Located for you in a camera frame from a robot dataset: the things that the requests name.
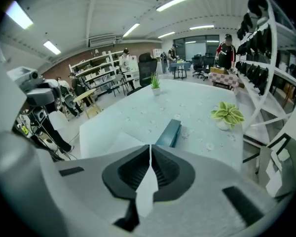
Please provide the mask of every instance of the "glass wall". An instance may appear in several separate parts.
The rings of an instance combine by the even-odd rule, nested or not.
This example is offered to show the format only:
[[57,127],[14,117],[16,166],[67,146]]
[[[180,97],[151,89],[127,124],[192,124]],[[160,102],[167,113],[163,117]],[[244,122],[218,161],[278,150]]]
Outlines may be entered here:
[[177,55],[184,60],[190,61],[196,54],[216,54],[219,46],[219,35],[202,35],[181,39],[175,39],[174,44],[178,46]]

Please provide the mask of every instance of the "black cap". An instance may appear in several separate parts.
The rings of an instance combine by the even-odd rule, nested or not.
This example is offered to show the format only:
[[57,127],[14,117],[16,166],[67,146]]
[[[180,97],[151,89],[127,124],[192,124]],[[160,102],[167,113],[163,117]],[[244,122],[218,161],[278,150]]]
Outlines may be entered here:
[[226,39],[226,40],[229,40],[229,41],[232,41],[232,36],[231,36],[231,34],[226,34],[226,35],[225,35],[225,39]]

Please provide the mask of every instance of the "checkered tablecloth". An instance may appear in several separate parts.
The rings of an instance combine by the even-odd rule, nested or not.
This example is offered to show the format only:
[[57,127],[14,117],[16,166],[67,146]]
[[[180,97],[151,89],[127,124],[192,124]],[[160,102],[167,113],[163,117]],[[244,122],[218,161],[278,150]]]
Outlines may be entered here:
[[218,73],[209,73],[208,80],[219,82],[222,84],[229,85],[233,88],[237,88],[239,86],[239,79],[238,76],[230,74],[230,75],[223,75]]

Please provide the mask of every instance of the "white pot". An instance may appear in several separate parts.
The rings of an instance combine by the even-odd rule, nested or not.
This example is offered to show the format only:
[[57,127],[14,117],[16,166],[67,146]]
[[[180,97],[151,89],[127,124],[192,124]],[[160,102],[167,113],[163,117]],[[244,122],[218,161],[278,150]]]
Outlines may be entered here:
[[155,96],[160,95],[160,88],[152,89],[152,91]]
[[216,125],[218,126],[218,128],[220,130],[228,130],[228,129],[230,129],[230,124],[227,124],[222,119],[218,120],[217,123],[216,123]]

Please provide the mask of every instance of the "floor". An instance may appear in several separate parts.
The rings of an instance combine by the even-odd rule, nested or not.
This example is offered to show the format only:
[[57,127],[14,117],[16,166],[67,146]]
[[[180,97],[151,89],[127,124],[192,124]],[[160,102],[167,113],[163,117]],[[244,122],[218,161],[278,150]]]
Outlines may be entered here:
[[[167,74],[160,75],[160,78],[161,79],[173,79],[173,75],[171,73],[167,73]],[[201,83],[201,84],[206,84],[206,85],[212,85],[212,83],[209,82],[208,80],[203,81],[203,79],[193,77],[192,71],[187,71],[187,78],[185,78],[183,80],[188,81],[188,82],[195,82],[195,83]],[[120,99],[123,99],[125,97],[122,90],[120,90],[120,93],[118,93],[117,91],[115,93],[116,93],[116,97],[114,97],[113,93],[104,94],[104,95],[99,96],[99,98],[96,102],[97,105],[101,109],[105,110],[110,105],[116,103],[117,101],[119,101]],[[66,141],[68,141],[71,145],[74,145],[73,151],[70,154],[68,154],[68,157],[70,157],[70,159],[81,157],[80,142],[79,142],[79,127],[80,127],[80,125],[82,125],[86,121],[87,121],[87,117],[85,114],[82,114],[77,118],[72,117],[69,121],[70,128],[59,131],[60,134],[62,135],[62,137]],[[247,142],[244,142],[243,158],[250,157],[258,152],[259,152],[259,148],[252,146],[251,144],[249,144]],[[65,155],[61,155],[61,157],[65,160],[69,160],[69,158]],[[255,171],[256,171],[256,161],[255,160],[249,161],[249,162],[244,163],[242,165],[242,170],[241,170],[242,174],[249,177],[251,180],[256,182],[257,177],[255,175]]]

